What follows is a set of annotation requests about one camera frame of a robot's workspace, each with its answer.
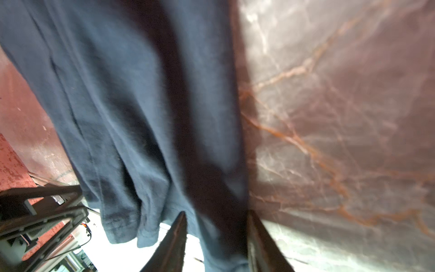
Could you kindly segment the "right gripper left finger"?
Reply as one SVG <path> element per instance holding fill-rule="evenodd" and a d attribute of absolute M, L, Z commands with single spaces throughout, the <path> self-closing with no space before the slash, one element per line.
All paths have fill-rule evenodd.
<path fill-rule="evenodd" d="M 182 211 L 141 272 L 182 272 L 187 227 L 186 214 Z"/>

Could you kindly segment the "navy tank top red trim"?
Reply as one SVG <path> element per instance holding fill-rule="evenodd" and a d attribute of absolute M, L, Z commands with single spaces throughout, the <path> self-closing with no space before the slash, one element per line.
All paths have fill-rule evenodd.
<path fill-rule="evenodd" d="M 110 243 L 153 246 L 185 212 L 206 271 L 248 271 L 228 1 L 2 1 L 1 47 Z"/>

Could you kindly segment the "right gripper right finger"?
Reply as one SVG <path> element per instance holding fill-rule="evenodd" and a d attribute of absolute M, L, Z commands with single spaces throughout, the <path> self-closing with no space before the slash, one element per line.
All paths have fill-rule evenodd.
<path fill-rule="evenodd" d="M 295 272 L 253 210 L 248 212 L 247 245 L 251 272 Z"/>

